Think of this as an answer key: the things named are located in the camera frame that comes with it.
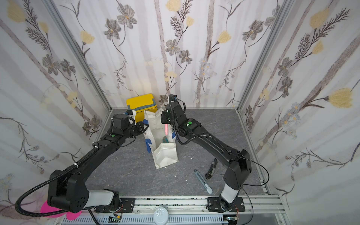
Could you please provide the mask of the white Doraemon tote bag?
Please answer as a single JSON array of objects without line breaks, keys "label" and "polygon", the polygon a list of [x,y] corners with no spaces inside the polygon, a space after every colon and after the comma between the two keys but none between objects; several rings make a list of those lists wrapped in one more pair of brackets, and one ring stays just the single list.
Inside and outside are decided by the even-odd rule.
[{"label": "white Doraemon tote bag", "polygon": [[[149,124],[149,128],[144,133],[147,151],[151,153],[155,168],[160,169],[179,162],[176,149],[176,136],[171,131],[169,125],[169,134],[165,134],[165,125],[161,123],[161,113],[163,108],[156,112],[144,112],[144,124]],[[169,143],[163,143],[163,137],[167,137]]]}]

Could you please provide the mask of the grey blue utility knife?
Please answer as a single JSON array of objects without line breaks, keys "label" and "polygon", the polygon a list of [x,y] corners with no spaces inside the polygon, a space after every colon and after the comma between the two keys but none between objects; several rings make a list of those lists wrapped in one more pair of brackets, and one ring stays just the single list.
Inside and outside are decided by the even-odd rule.
[{"label": "grey blue utility knife", "polygon": [[213,190],[212,188],[209,186],[209,184],[207,183],[206,179],[199,173],[198,170],[194,170],[194,173],[196,175],[196,177],[198,178],[198,180],[200,181],[200,183],[203,185],[203,187],[205,188],[206,192],[208,194],[212,194]]}]

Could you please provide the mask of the teal art knife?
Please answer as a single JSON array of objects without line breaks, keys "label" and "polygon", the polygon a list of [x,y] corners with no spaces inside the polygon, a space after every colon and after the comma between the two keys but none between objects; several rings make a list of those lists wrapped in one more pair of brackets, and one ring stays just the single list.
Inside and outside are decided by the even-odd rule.
[{"label": "teal art knife", "polygon": [[168,139],[167,139],[167,137],[163,137],[163,143],[169,143],[169,141],[168,141]]}]

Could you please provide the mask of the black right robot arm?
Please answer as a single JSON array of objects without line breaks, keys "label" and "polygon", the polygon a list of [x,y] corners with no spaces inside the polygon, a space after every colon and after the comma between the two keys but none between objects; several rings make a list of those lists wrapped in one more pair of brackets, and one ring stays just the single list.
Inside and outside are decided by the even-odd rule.
[{"label": "black right robot arm", "polygon": [[187,118],[186,105],[179,104],[176,95],[169,96],[166,109],[161,113],[161,123],[169,124],[175,133],[179,144],[186,145],[194,142],[211,153],[224,167],[223,176],[225,186],[221,192],[214,212],[228,212],[232,209],[234,201],[252,172],[251,160],[246,150],[238,151],[222,142],[197,120]]}]

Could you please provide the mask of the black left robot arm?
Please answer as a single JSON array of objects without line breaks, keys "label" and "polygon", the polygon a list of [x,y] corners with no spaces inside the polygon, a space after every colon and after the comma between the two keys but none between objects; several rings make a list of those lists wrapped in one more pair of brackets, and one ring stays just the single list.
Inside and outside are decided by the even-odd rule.
[{"label": "black left robot arm", "polygon": [[50,175],[47,204],[71,213],[98,206],[109,211],[118,210],[122,204],[117,191],[88,190],[85,183],[106,158],[126,146],[127,139],[135,140],[148,128],[148,124],[135,122],[127,114],[114,115],[110,128],[93,144],[91,151],[72,166],[63,171],[55,170]]}]

